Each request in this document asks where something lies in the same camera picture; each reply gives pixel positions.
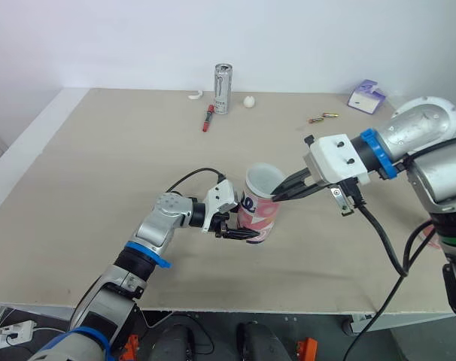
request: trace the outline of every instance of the power strip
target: power strip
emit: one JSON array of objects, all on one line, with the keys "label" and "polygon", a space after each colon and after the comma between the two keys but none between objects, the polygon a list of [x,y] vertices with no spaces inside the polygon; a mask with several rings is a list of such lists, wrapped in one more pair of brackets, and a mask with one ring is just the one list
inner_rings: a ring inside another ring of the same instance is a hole
[{"label": "power strip", "polygon": [[25,321],[2,327],[0,329],[0,349],[31,341],[35,326],[36,322]]}]

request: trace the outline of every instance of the black cable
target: black cable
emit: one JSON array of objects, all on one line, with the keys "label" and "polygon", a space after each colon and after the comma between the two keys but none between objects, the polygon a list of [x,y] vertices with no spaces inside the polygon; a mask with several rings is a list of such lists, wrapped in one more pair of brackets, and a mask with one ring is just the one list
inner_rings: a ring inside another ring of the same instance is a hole
[{"label": "black cable", "polygon": [[409,239],[407,239],[406,247],[403,250],[403,269],[405,270],[405,272],[409,273],[410,250],[412,249],[414,240],[417,238],[417,236],[420,232],[422,232],[424,229],[426,229],[431,224],[432,224],[432,220],[423,222],[419,227],[414,229],[414,231],[410,234]]},{"label": "black cable", "polygon": [[190,320],[192,320],[196,325],[198,325],[199,329],[203,331],[203,333],[206,335],[206,338],[210,341],[211,345],[211,350],[208,352],[195,352],[196,355],[211,355],[214,353],[214,342],[213,338],[211,338],[210,334],[208,331],[206,331],[205,327],[199,322],[196,318],[191,317],[189,314],[173,314],[173,316],[179,316],[179,317],[187,317]]},{"label": "black cable", "polygon": [[24,350],[26,350],[27,352],[29,352],[31,355],[34,354],[34,352],[32,352],[32,351],[31,351],[30,349],[28,349],[26,346],[21,346],[21,345],[19,345],[19,344],[11,344],[11,343],[9,342],[10,336],[11,336],[11,335],[8,335],[8,336],[5,338],[5,341],[6,341],[6,343],[7,343],[9,346],[11,346],[11,347],[18,347],[18,348],[23,348]]},{"label": "black cable", "polygon": [[143,332],[143,335],[139,338],[139,343],[141,344],[141,341],[147,336],[147,333],[150,331],[150,328],[146,326],[146,330]]},{"label": "black cable", "polygon": [[184,182],[186,179],[188,179],[189,177],[195,175],[196,173],[200,173],[201,171],[212,171],[213,173],[217,174],[218,176],[218,183],[220,183],[221,181],[223,181],[224,179],[226,179],[226,177],[224,176],[223,173],[217,171],[216,169],[214,168],[200,168],[200,169],[197,169],[195,171],[192,171],[191,173],[188,173],[186,174],[184,177],[182,177],[182,179],[180,179],[178,182],[176,182],[175,184],[173,184],[172,186],[170,186],[168,188],[168,190],[166,190],[167,193],[173,191],[174,188],[176,188],[176,186],[178,186],[180,183]]},{"label": "black cable", "polygon": [[[409,260],[409,269],[414,264],[414,262],[417,259],[418,255],[421,254],[421,251],[425,248],[425,246],[427,246],[427,243],[429,243],[429,241],[432,239],[432,237],[435,234],[435,232],[436,232],[436,230],[432,229],[432,231],[427,235],[427,237],[424,239],[424,241],[418,246],[417,250],[414,252],[414,255]],[[387,308],[388,304],[391,302],[391,300],[394,297],[395,293],[397,292],[397,290],[399,289],[400,285],[402,284],[402,281],[404,280],[404,278],[405,277],[403,277],[403,276],[399,277],[397,282],[394,284],[394,287],[392,288],[392,291],[388,294],[387,298],[385,299],[384,304],[380,307],[380,309],[377,311],[375,316],[368,322],[368,324],[362,329],[362,331],[360,331],[360,333],[357,335],[355,340],[352,341],[352,343],[350,344],[350,347],[346,350],[345,355],[343,356],[343,361],[347,360],[348,354],[354,348],[354,346],[359,342],[360,338],[363,335],[365,335],[365,333],[369,330],[369,328],[377,321],[377,319],[385,311],[385,309]]]},{"label": "black cable", "polygon": [[388,258],[392,262],[392,265],[394,266],[397,273],[402,277],[406,277],[407,272],[400,265],[399,260],[397,259],[397,255],[395,254],[394,248],[392,247],[391,240],[389,239],[387,233],[385,233],[384,227],[382,227],[382,225],[377,221],[373,214],[371,214],[369,210],[366,209],[364,205],[358,206],[358,210],[364,215],[364,217],[377,231],[378,236],[382,240],[382,244],[384,245],[385,251],[387,252]]},{"label": "black cable", "polygon": [[403,164],[407,167],[410,163],[412,163],[414,161],[414,159],[416,159],[420,156],[423,156],[427,153],[433,152],[435,150],[438,150],[440,148],[444,148],[444,147],[447,147],[448,145],[453,145],[453,144],[456,144],[456,138],[448,139],[447,141],[441,141],[440,143],[431,145],[430,147],[424,148],[422,150],[419,150],[416,153],[413,153],[410,156],[407,156],[403,160]]}]

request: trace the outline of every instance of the cup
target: cup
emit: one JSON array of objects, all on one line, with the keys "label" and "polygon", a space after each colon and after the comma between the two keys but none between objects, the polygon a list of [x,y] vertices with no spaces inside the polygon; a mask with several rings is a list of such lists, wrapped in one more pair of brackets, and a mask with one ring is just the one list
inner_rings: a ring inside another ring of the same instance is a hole
[{"label": "cup", "polygon": [[271,193],[284,179],[281,170],[267,163],[255,163],[247,170],[237,225],[260,232],[248,243],[265,241],[272,230],[280,203],[272,201]]}]

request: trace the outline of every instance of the beige tabletop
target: beige tabletop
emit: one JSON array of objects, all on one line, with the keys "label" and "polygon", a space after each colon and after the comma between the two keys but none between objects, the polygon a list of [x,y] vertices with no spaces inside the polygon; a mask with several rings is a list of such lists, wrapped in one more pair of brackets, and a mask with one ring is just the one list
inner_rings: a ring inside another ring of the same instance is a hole
[{"label": "beige tabletop", "polygon": [[[156,197],[189,171],[211,166],[242,188],[247,167],[304,168],[304,137],[354,137],[387,121],[346,106],[347,96],[233,94],[230,113],[202,120],[211,94],[92,89],[0,207],[0,302],[76,305],[114,261]],[[307,117],[340,114],[319,124]],[[200,174],[179,190],[203,198],[215,182]],[[404,174],[363,186],[399,255],[427,214]],[[377,309],[397,280],[377,234],[356,213],[342,217],[328,191],[282,204],[260,245],[179,229],[139,301],[143,308],[353,313]],[[444,256],[428,247],[388,312],[450,312]]]}]

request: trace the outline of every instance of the white ball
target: white ball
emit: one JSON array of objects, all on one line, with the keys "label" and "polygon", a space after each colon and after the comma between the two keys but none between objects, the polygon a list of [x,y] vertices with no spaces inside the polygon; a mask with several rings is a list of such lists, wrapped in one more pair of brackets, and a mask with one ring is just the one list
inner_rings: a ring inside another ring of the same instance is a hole
[{"label": "white ball", "polygon": [[243,105],[245,108],[252,108],[255,106],[255,98],[253,96],[245,96],[243,99]]}]

